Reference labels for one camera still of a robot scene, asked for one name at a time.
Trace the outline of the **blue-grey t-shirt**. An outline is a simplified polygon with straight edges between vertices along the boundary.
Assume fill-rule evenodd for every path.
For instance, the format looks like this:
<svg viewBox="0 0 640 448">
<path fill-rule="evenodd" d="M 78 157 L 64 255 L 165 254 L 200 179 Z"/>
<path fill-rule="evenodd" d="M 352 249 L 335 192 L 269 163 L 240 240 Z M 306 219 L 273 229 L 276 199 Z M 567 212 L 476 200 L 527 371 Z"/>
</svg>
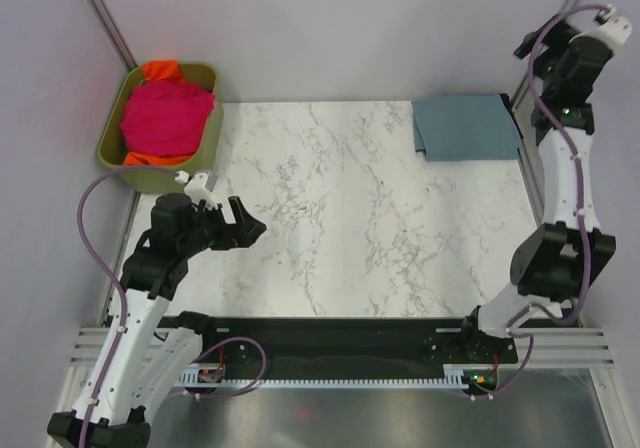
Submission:
<svg viewBox="0 0 640 448">
<path fill-rule="evenodd" d="M 411 102 L 415 151 L 431 162 L 511 161 L 520 142 L 499 94 Z"/>
</svg>

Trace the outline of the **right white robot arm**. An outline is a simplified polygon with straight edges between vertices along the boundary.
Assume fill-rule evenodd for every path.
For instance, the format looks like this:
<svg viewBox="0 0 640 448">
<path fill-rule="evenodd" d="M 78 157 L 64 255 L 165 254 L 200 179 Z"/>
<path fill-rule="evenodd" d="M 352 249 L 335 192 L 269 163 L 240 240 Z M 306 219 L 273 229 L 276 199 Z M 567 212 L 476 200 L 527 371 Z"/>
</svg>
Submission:
<svg viewBox="0 0 640 448">
<path fill-rule="evenodd" d="M 583 32 L 563 20 L 547 22 L 515 51 L 529 60 L 531 123 L 544 176 L 543 218 L 516 249 L 509 284 L 464 318 L 457 345 L 469 361 L 505 347 L 535 312 L 558 325 L 574 323 L 616 251 L 616 239 L 602 232 L 592 200 L 595 122 L 588 98 L 632 25 L 623 15 L 598 16 L 597 24 Z"/>
</svg>

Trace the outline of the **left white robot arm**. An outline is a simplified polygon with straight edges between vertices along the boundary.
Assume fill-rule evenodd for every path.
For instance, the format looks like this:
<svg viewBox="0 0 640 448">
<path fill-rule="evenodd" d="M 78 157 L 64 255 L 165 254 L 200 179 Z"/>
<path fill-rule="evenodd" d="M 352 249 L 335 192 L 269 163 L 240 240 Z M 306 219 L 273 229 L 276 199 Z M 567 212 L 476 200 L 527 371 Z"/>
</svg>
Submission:
<svg viewBox="0 0 640 448">
<path fill-rule="evenodd" d="M 150 342 L 188 262 L 207 251 L 249 248 L 266 226 L 228 199 L 234 216 L 227 222 L 219 205 L 172 193 L 160 196 L 150 227 L 125 260 L 119 281 L 120 308 L 86 386 L 66 412 L 53 414 L 48 435 L 62 447 L 145 447 L 160 405 L 191 363 L 208 361 L 219 350 L 212 317 L 184 311 L 164 343 L 147 360 Z"/>
</svg>

